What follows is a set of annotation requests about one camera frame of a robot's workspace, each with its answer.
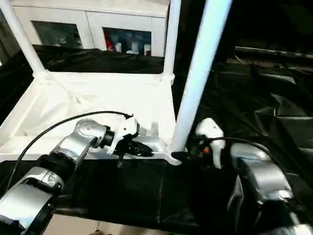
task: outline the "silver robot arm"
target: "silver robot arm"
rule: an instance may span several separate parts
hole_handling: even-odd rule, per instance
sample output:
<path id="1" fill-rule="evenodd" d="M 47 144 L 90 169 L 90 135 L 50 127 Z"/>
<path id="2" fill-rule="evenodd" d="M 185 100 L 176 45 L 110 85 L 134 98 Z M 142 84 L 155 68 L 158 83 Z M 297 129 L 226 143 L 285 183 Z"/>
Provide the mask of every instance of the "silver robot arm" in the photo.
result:
<path id="1" fill-rule="evenodd" d="M 111 146 L 118 141 L 116 136 L 121 140 L 123 135 L 116 135 L 109 127 L 91 119 L 77 122 L 73 133 L 49 155 L 41 156 L 39 166 L 26 173 L 0 199 L 0 234 L 41 234 L 54 211 L 52 199 L 62 192 L 89 149 Z"/>
<path id="2" fill-rule="evenodd" d="M 245 143 L 235 143 L 230 150 L 232 164 L 248 180 L 250 189 L 265 221 L 275 219 L 274 228 L 262 235 L 313 235 L 312 227 L 295 212 L 295 197 L 278 165 L 262 150 Z"/>

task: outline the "white shelf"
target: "white shelf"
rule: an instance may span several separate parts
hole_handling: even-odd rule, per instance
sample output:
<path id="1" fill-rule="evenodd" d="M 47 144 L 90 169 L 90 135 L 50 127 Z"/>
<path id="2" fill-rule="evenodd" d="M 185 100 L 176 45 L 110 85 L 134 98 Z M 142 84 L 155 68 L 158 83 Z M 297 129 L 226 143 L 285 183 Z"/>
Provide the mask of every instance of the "white shelf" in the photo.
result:
<path id="1" fill-rule="evenodd" d="M 170 0 L 12 0 L 13 6 L 95 11 L 166 18 Z"/>

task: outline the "cabinet door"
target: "cabinet door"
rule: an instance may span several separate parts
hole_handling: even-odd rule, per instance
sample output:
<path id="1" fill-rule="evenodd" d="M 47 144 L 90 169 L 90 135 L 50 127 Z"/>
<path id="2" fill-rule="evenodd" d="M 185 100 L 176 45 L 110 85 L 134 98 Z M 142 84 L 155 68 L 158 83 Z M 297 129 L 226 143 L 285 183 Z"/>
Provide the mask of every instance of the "cabinet door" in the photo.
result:
<path id="1" fill-rule="evenodd" d="M 32 44 L 94 48 L 85 11 L 15 6 Z"/>
<path id="2" fill-rule="evenodd" d="M 101 12 L 87 17 L 96 48 L 164 56 L 166 18 Z"/>

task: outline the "red button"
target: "red button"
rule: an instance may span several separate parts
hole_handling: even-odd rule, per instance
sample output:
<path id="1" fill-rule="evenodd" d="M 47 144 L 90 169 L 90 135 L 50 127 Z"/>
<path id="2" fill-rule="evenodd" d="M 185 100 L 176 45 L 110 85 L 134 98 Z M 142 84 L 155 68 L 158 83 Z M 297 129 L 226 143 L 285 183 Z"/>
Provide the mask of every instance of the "red button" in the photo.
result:
<path id="1" fill-rule="evenodd" d="M 205 154 L 210 153 L 209 147 L 205 147 L 205 148 L 203 149 L 203 153 L 205 153 Z"/>

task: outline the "black tablecloth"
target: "black tablecloth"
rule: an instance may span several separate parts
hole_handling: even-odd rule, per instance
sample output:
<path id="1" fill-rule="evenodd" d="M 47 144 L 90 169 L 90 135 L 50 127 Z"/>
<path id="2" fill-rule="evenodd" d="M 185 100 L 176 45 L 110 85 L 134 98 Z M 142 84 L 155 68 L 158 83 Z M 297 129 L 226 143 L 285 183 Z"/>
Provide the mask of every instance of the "black tablecloth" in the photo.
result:
<path id="1" fill-rule="evenodd" d="M 99 50 L 36 47 L 51 71 L 160 73 L 163 59 Z M 173 89 L 178 110 L 187 66 L 180 65 Z M 0 122 L 32 81 L 22 54 L 0 68 Z M 275 155 L 313 218 L 313 80 L 311 74 L 246 65 L 216 65 L 206 84 L 195 125 L 212 117 L 226 136 L 260 142 Z M 229 156 L 225 149 L 223 163 Z M 0 191 L 13 162 L 0 164 Z M 18 175 L 32 167 L 23 162 Z M 162 160 L 85 161 L 66 185 L 58 213 L 181 233 L 227 230 L 226 204 L 235 174 Z"/>

